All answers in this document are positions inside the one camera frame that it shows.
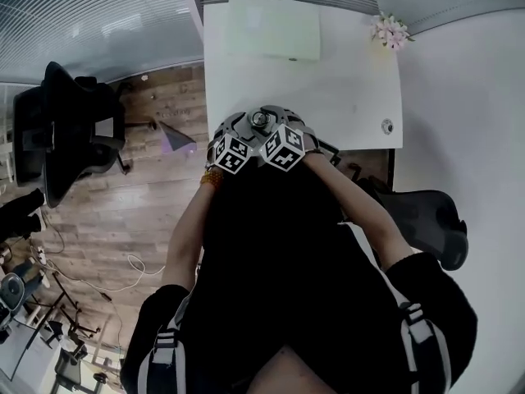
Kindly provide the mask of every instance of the skin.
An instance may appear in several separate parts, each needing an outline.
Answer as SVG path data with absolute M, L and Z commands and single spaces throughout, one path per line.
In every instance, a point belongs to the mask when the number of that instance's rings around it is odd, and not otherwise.
M 413 254 L 388 212 L 331 165 L 324 155 L 308 153 L 302 162 L 322 179 L 350 220 L 363 229 L 379 255 L 383 270 Z M 163 286 L 180 285 L 188 291 L 193 288 L 205 218 L 215 192 L 212 184 L 202 184 L 176 224 L 168 246 Z M 249 389 L 249 394 L 268 392 L 324 394 L 333 391 L 288 346 L 284 346 L 259 371 Z

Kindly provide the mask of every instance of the black sleeve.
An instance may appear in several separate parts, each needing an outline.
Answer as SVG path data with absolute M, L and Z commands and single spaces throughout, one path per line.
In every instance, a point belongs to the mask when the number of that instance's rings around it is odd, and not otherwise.
M 467 298 L 429 253 L 402 259 L 386 276 L 407 299 L 421 304 L 425 316 L 443 332 L 455 383 L 470 362 L 477 335 L 477 316 Z
M 121 383 L 127 394 L 137 394 L 140 364 L 151 351 L 158 329 L 170 322 L 188 294 L 188 290 L 182 286 L 167 285 L 142 304 L 121 370 Z

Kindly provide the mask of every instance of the white table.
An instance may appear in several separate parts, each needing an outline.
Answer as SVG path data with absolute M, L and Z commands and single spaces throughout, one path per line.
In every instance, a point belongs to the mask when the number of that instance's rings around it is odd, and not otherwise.
M 204 69 L 210 136 L 234 112 L 265 104 L 299 114 L 341 150 L 403 145 L 397 58 L 370 40 L 370 16 L 320 7 L 321 61 L 233 56 L 226 51 L 227 4 L 204 7 Z M 389 118 L 393 131 L 381 124 Z

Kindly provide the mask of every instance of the white cube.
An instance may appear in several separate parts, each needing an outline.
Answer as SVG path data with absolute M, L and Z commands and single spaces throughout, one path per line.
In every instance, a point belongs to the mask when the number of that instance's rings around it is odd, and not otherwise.
M 215 148 L 214 164 L 234 175 L 252 155 L 252 148 L 229 134 L 225 134 L 213 147 Z
M 261 146 L 259 153 L 266 163 L 289 171 L 304 156 L 303 132 L 281 124 Z

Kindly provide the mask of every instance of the white cable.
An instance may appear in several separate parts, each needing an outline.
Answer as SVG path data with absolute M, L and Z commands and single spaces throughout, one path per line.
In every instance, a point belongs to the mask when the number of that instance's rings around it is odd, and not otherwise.
M 34 255 L 34 252 L 33 252 L 33 246 L 30 245 L 30 248 L 31 248 L 31 254 L 33 256 Z M 139 268 L 137 268 L 137 266 L 135 266 L 132 262 L 131 262 L 131 259 L 136 259 L 139 263 L 142 264 L 142 267 L 143 269 L 140 270 Z M 139 284 L 140 282 L 140 279 L 142 278 L 142 276 L 145 274 L 147 276 L 155 276 L 157 274 L 159 274 L 162 270 L 164 270 L 164 268 L 166 266 L 162 266 L 160 270 L 158 270 L 157 272 L 155 273 L 146 273 L 146 264 L 144 264 L 144 262 L 139 258 L 137 257 L 136 255 L 133 255 L 133 254 L 128 254 L 128 262 L 130 263 L 130 266 L 136 270 L 137 272 L 140 273 L 140 276 L 139 278 L 137 279 L 137 281 L 135 283 L 133 283 L 132 285 L 130 286 L 126 286 L 126 287 L 122 287 L 121 289 L 107 289 L 106 287 L 100 287 L 100 286 L 95 286 L 93 283 L 89 283 L 87 282 L 86 280 L 82 280 L 82 279 L 74 279 L 74 278 L 71 278 L 69 276 L 66 276 L 56 265 L 55 263 L 48 259 L 48 264 L 49 265 L 45 265 L 45 264 L 41 264 L 40 265 L 44 268 L 47 268 L 48 270 L 53 270 L 54 272 L 57 272 L 59 273 L 61 276 L 65 277 L 67 280 L 71 281 L 71 282 L 81 282 L 81 283 L 84 283 L 88 286 L 91 286 L 93 289 L 95 289 L 96 291 L 106 291 L 106 292 L 120 292 L 120 291 L 125 291 L 126 289 L 131 289 L 132 287 L 135 287 Z

